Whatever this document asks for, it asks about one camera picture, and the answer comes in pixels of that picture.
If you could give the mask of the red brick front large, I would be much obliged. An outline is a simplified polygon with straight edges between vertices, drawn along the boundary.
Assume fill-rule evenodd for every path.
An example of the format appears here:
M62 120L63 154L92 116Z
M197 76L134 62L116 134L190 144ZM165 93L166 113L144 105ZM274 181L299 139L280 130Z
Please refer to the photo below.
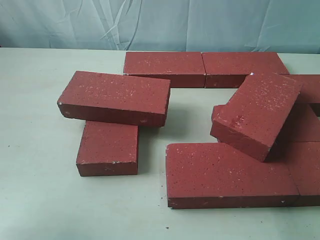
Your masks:
M284 163L262 163L225 143L171 143L165 153L168 207L291 206L300 196Z

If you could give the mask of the red brick with white chip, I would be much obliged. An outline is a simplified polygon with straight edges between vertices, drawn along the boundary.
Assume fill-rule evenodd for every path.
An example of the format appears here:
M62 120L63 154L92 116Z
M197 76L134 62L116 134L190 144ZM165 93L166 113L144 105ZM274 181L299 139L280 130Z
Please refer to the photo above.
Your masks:
M210 134L264 162L301 89L301 82L276 73L248 75L229 101L213 112Z

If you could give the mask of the light blue backdrop cloth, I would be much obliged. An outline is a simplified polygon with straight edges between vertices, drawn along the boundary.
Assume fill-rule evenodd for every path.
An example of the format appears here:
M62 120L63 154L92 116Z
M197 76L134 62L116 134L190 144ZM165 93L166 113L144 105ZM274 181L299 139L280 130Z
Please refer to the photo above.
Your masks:
M320 51L317 0L3 0L0 45L127 51Z

